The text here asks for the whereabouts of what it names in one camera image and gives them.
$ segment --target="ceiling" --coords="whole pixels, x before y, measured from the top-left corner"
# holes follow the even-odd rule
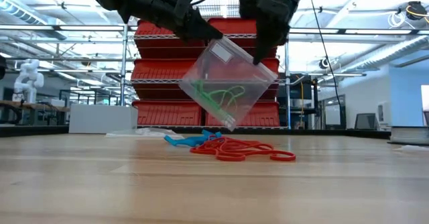
[[[107,11],[99,6],[95,0],[14,0],[20,5],[25,6],[30,11],[41,15],[50,22],[69,25],[117,25],[122,23],[121,18],[115,11]],[[317,13],[321,27],[335,28],[371,28],[371,29],[389,29],[402,28],[418,29],[429,28],[428,23],[423,19],[420,21],[405,21],[402,16],[394,16],[399,7],[405,7],[408,1],[421,1],[423,6],[429,6],[429,0],[314,0],[314,4],[319,10],[322,7],[322,13]],[[239,17],[239,0],[207,0],[198,5],[203,17]],[[0,23],[24,24],[24,22],[14,16],[0,11]],[[137,19],[131,19],[130,25],[136,25]],[[311,0],[301,0],[299,8],[295,13],[290,25],[292,27],[317,27],[314,12],[312,10]],[[16,36],[24,38],[39,38],[31,32],[13,32]],[[62,32],[68,39],[98,38],[98,39],[120,39],[122,36],[118,32]],[[318,36],[312,36],[313,42],[290,42],[289,57],[291,71],[312,72],[320,70],[318,61],[324,58],[324,48],[320,43]],[[389,40],[403,41],[403,38],[388,36]],[[0,32],[0,42],[5,39],[4,32]],[[122,56],[122,46],[118,44],[60,44],[54,43],[34,43],[49,51],[64,53],[69,57],[100,57],[100,58],[120,58]],[[24,53],[31,53],[37,56],[46,56],[45,52],[32,49],[32,47],[13,43],[14,51],[4,52],[11,56],[22,56]],[[344,36],[341,42],[335,42],[334,39],[327,39],[326,51],[332,62],[349,62],[382,46],[381,38],[374,36],[362,37],[357,40],[355,36]],[[130,44],[128,56],[139,57],[135,45]],[[284,68],[284,49],[278,50],[278,56],[281,58]],[[79,62],[63,62],[70,68],[85,68]],[[119,62],[94,62],[91,68],[111,68],[120,69]],[[133,69],[133,63],[127,63],[127,70]]]

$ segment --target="red rope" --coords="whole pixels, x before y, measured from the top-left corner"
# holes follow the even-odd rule
[[[293,161],[294,153],[275,150],[272,145],[258,141],[243,141],[229,137],[220,137],[205,141],[201,146],[191,148],[191,153],[216,156],[217,160],[244,161],[246,156],[269,155],[271,160]]]

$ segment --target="blue object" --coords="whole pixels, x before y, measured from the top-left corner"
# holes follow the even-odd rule
[[[212,133],[203,129],[202,136],[187,137],[186,139],[172,139],[170,136],[166,135],[164,139],[173,146],[185,145],[185,146],[190,146],[194,148],[196,146],[202,145],[207,140],[215,139],[218,137],[222,137],[222,134],[220,132]]]

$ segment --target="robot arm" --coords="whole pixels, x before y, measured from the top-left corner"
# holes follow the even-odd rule
[[[131,16],[173,31],[180,39],[211,40],[222,38],[222,33],[208,24],[191,0],[97,0],[101,7],[117,10],[127,23]],[[286,43],[289,22],[300,0],[240,0],[240,16],[256,19],[256,53],[258,64],[268,51]]]

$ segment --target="white box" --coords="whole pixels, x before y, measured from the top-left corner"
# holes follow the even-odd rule
[[[73,104],[69,133],[110,133],[137,128],[135,107]]]

